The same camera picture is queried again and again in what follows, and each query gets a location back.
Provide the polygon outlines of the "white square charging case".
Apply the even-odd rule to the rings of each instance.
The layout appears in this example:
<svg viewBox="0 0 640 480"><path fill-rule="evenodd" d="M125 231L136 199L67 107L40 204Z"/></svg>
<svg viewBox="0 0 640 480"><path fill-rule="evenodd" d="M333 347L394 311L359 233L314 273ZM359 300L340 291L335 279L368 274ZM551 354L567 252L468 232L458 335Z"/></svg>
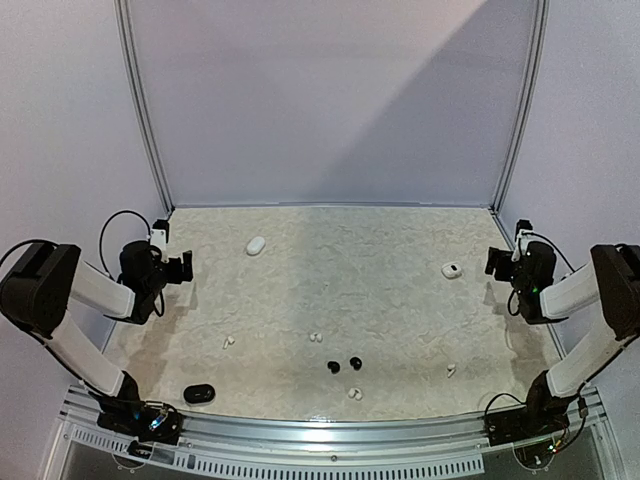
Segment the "white square charging case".
<svg viewBox="0 0 640 480"><path fill-rule="evenodd" d="M455 263L449 263L442 266L441 273L447 279L456 279L462 275L462 269Z"/></svg>

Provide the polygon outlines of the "white oval charging case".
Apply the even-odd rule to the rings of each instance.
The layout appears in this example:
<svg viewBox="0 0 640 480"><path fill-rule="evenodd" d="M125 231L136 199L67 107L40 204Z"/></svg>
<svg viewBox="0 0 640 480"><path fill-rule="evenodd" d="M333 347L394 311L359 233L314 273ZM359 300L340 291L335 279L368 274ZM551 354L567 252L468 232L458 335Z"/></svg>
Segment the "white oval charging case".
<svg viewBox="0 0 640 480"><path fill-rule="evenodd" d="M246 254L249 256L259 255L266 246L266 240L262 236L252 238L246 245Z"/></svg>

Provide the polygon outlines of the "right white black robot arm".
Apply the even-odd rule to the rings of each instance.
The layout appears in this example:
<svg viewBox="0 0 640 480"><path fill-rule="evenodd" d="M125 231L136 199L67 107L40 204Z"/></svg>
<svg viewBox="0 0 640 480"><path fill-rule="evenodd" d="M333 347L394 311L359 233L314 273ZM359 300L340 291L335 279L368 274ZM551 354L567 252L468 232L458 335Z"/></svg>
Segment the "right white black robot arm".
<svg viewBox="0 0 640 480"><path fill-rule="evenodd" d="M556 364L532 382L517 427L537 436L556 415L639 337L639 247L598 244L589 261L554 279L553 247L532 241L514 251L488 249L485 273L512 287L516 314L530 325L562 323L577 315L588 331Z"/></svg>

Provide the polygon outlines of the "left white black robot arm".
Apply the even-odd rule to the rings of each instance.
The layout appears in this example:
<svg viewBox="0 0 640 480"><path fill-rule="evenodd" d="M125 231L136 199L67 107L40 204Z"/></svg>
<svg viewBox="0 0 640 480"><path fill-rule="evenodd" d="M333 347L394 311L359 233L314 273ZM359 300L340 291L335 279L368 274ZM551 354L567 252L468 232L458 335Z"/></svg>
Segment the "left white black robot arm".
<svg viewBox="0 0 640 480"><path fill-rule="evenodd" d="M111 320L143 325L165 314L167 285L192 281L192 251L163 258L159 247L131 242L120 253L117 279L83 261L74 244L29 239L1 259L15 252L21 255L1 280L2 315L43 345L94 397L112 402L109 415L126 433L141 433L149 415L138 404L136 381L103 356L72 319L68 304L76 300Z"/></svg>

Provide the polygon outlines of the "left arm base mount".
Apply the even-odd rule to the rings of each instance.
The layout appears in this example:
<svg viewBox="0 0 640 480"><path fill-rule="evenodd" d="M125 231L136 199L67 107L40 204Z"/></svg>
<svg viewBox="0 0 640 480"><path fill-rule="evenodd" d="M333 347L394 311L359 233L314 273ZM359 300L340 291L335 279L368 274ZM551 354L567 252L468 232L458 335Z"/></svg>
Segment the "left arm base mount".
<svg viewBox="0 0 640 480"><path fill-rule="evenodd" d="M177 445L185 417L163 402L97 397L101 412L97 425L136 438L141 443Z"/></svg>

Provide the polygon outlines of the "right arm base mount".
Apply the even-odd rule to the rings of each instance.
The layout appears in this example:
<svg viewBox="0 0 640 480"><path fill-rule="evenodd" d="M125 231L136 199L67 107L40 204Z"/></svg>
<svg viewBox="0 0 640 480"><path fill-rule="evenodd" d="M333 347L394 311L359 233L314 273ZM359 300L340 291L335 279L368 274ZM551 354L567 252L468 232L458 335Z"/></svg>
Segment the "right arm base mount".
<svg viewBox="0 0 640 480"><path fill-rule="evenodd" d="M526 407L491 411L484 415L483 421L491 446L562 433L569 425L566 413L534 417Z"/></svg>

